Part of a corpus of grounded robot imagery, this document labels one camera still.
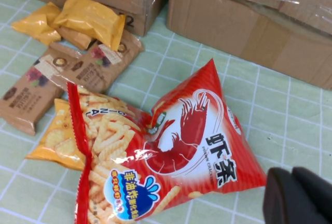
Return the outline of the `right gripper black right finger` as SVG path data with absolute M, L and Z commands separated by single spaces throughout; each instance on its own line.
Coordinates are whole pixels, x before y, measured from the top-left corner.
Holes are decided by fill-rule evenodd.
M 304 167 L 293 168 L 293 176 L 301 184 L 316 212 L 331 223 L 331 184 Z

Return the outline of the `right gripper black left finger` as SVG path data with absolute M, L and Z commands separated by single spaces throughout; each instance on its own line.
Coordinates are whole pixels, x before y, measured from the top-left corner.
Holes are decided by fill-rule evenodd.
M 268 171 L 263 214 L 265 223 L 328 223 L 316 212 L 293 170 L 282 168 Z

